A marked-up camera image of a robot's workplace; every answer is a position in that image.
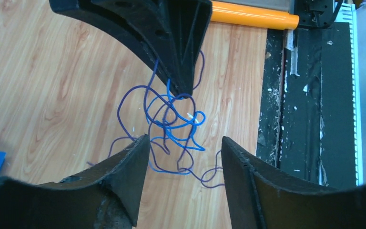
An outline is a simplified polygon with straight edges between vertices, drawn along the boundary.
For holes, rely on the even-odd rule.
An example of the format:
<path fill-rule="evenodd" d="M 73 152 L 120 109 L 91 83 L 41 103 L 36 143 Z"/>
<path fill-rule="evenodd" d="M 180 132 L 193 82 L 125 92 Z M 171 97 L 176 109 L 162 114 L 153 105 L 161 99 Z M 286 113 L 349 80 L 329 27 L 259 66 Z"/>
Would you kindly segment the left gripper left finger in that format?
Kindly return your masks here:
<path fill-rule="evenodd" d="M 121 152 L 58 183 L 0 176 L 0 229 L 137 226 L 150 152 L 142 135 Z"/>

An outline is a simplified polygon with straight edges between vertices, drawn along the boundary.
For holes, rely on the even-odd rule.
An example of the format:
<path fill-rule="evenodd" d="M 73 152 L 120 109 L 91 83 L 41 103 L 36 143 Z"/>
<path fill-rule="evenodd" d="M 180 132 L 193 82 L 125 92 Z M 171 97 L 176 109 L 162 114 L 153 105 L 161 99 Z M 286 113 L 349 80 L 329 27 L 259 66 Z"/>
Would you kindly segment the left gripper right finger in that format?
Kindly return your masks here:
<path fill-rule="evenodd" d="M 366 185 L 339 190 L 302 180 L 226 136 L 221 157 L 234 229 L 366 229 Z"/>

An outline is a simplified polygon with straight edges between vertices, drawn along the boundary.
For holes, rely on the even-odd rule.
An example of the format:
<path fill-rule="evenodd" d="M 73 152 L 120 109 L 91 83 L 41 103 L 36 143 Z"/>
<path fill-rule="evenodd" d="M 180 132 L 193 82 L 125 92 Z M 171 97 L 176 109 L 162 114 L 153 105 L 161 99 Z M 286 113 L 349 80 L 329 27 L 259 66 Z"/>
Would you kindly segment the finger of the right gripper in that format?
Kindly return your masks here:
<path fill-rule="evenodd" d="M 193 94 L 194 72 L 208 28 L 212 3 L 209 0 L 162 0 L 160 63 L 173 95 Z"/>
<path fill-rule="evenodd" d="M 171 92 L 183 91 L 183 63 L 166 0 L 51 0 L 53 12 L 90 24 L 117 39 Z"/>

